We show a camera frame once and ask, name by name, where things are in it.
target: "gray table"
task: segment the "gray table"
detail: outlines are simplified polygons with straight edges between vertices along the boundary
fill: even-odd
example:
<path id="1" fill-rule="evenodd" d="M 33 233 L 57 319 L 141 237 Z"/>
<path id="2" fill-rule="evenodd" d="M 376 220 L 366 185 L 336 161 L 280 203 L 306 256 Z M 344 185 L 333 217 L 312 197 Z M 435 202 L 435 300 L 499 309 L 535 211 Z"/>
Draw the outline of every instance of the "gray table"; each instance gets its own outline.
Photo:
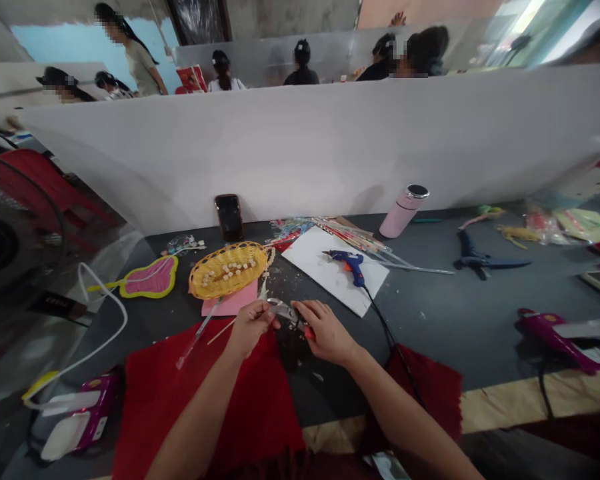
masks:
<path id="1" fill-rule="evenodd" d="M 600 197 L 592 208 L 600 211 Z M 420 217 L 442 218 L 441 223 L 412 224 L 400 238 L 388 241 L 398 256 L 422 267 L 453 269 L 460 245 L 456 228 L 475 216 L 475 209 L 430 211 Z M 352 222 L 376 231 L 382 215 L 349 217 Z M 506 214 L 500 223 L 522 225 L 520 217 Z M 442 362 L 463 376 L 463 389 L 471 390 L 528 378 L 537 374 L 524 353 L 527 340 L 515 328 L 516 310 L 528 307 L 536 311 L 554 311 L 568 320 L 583 321 L 600 317 L 600 293 L 585 284 L 578 275 L 597 269 L 600 256 L 584 247 L 541 246 L 528 250 L 515 247 L 494 230 L 494 223 L 470 227 L 479 251 L 494 257 L 531 259 L 527 267 L 494 271 L 488 281 L 480 281 L 470 269 L 456 275 L 391 270 L 385 286 L 376 297 L 380 310 L 389 321 L 398 342 Z M 245 226 L 246 239 L 264 243 L 272 238 L 268 223 Z M 224 246 L 218 228 L 191 232 L 204 239 L 211 252 Z M 175 234 L 155 235 L 138 242 L 122 275 L 148 265 Z M 182 258 L 174 290 L 165 298 L 124 300 L 129 313 L 127 328 L 92 360 L 67 374 L 57 393 L 75 391 L 84 381 L 123 363 L 135 350 L 154 341 L 176 335 L 202 320 L 202 301 L 187 294 L 190 267 L 203 253 Z M 328 303 L 354 339 L 381 363 L 389 349 L 380 320 L 369 310 L 363 319 L 356 317 L 338 300 L 322 289 L 295 266 L 278 256 L 267 282 L 270 295 L 284 300 L 318 299 Z M 82 358 L 107 340 L 119 327 L 121 314 L 110 299 L 105 300 L 80 344 L 74 359 Z M 320 374 L 320 382 L 313 372 Z M 342 419 L 365 412 L 367 404 L 360 390 L 339 367 L 308 357 L 301 367 L 289 374 L 296 411 L 303 427 Z M 38 421 L 35 432 L 48 435 L 56 421 Z M 113 465 L 119 419 L 98 446 L 85 455 L 68 456 L 46 469 L 35 467 L 23 458 L 22 447 L 11 461 L 4 479 L 90 479 L 108 475 Z"/>

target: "blue hot glue gun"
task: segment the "blue hot glue gun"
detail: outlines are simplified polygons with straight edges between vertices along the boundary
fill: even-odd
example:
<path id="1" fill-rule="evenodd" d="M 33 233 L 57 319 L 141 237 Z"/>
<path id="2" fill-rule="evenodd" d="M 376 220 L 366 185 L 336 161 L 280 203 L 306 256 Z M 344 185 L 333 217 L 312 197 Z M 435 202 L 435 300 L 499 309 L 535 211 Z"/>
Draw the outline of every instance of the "blue hot glue gun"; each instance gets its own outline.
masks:
<path id="1" fill-rule="evenodd" d="M 345 252 L 342 250 L 329 250 L 324 251 L 328 256 L 334 260 L 345 262 L 345 270 L 350 271 L 353 274 L 353 284 L 356 287 L 365 286 L 365 278 L 362 276 L 360 270 L 360 264 L 365 258 L 362 255 L 356 255 L 355 253 Z"/>

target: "white shirt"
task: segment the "white shirt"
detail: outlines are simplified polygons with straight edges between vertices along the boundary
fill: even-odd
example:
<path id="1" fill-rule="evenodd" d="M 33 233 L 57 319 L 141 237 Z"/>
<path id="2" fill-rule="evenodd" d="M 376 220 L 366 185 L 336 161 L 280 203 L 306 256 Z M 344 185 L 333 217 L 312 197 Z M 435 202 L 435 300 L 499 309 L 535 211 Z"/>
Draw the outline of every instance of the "white shirt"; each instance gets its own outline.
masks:
<path id="1" fill-rule="evenodd" d="M 111 93 L 107 95 L 106 100 L 120 100 L 124 98 L 135 98 L 130 91 L 115 88 L 111 90 Z"/>
<path id="2" fill-rule="evenodd" d="M 235 79 L 235 78 L 231 79 L 231 90 L 246 90 L 246 89 L 247 88 L 240 81 L 240 79 Z M 224 91 L 224 90 L 222 90 L 222 88 L 220 88 L 220 81 L 214 80 L 209 84 L 209 91 L 211 92 L 211 91 Z"/>

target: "blue wall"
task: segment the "blue wall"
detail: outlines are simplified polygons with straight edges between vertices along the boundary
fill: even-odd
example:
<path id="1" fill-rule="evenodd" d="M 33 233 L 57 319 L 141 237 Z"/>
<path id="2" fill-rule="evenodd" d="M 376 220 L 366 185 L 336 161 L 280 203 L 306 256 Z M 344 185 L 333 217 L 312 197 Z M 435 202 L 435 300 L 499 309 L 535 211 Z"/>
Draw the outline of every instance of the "blue wall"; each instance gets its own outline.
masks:
<path id="1" fill-rule="evenodd" d="M 144 42 L 153 58 L 160 62 L 158 71 L 162 75 L 170 94 L 182 85 L 175 72 L 173 62 L 167 60 L 164 43 L 155 22 L 146 19 L 127 19 L 135 34 Z M 12 26 L 11 32 L 29 52 L 31 58 L 40 63 L 101 61 L 107 70 L 126 83 L 129 88 L 137 86 L 129 73 L 129 64 L 122 45 L 112 43 L 104 29 L 98 25 L 69 24 L 51 27 Z M 162 22 L 162 32 L 170 48 L 178 46 L 178 40 L 170 19 Z"/>

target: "yellow wicker basket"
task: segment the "yellow wicker basket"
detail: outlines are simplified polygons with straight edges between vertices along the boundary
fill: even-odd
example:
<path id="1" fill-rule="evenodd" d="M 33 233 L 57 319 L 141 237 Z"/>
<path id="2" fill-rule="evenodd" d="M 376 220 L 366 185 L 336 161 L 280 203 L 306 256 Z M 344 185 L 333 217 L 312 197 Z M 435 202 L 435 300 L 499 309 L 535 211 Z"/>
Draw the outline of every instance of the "yellow wicker basket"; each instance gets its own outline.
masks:
<path id="1" fill-rule="evenodd" d="M 196 263 L 189 276 L 189 288 L 196 298 L 222 297 L 256 280 L 266 266 L 267 253 L 262 245 L 250 241 L 234 243 L 208 254 Z"/>

